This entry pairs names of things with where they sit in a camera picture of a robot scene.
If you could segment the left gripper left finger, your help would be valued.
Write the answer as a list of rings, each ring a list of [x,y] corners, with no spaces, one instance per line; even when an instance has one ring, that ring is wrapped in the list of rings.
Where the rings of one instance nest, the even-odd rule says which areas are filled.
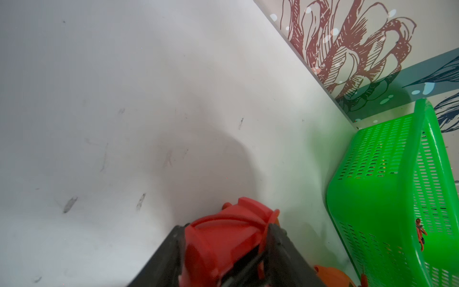
[[[185,227],[175,226],[128,287],[178,287]]]

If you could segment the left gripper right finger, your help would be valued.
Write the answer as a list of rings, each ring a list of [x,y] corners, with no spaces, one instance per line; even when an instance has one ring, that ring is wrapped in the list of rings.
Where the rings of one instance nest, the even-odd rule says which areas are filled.
[[[265,274],[272,287],[323,287],[316,271],[297,251],[282,228],[270,224],[266,239]]]

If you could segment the orange multimeter with leads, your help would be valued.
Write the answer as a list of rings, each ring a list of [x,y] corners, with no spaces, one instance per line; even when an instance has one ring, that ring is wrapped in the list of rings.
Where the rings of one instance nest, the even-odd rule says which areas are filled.
[[[356,287],[355,283],[341,270],[320,265],[315,265],[314,270],[327,287]]]

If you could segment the red multimeter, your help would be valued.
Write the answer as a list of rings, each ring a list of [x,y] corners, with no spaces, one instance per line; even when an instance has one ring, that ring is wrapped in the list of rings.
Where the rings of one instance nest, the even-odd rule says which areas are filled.
[[[279,215],[278,209],[241,197],[189,224],[179,286],[220,287],[238,261],[253,250],[265,250],[269,225],[279,225]]]

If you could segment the green plastic basket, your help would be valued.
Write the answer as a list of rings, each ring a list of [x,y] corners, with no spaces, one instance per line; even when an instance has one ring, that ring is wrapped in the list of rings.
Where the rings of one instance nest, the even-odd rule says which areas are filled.
[[[372,287],[459,284],[459,198],[434,107],[362,129],[326,192],[349,258]]]

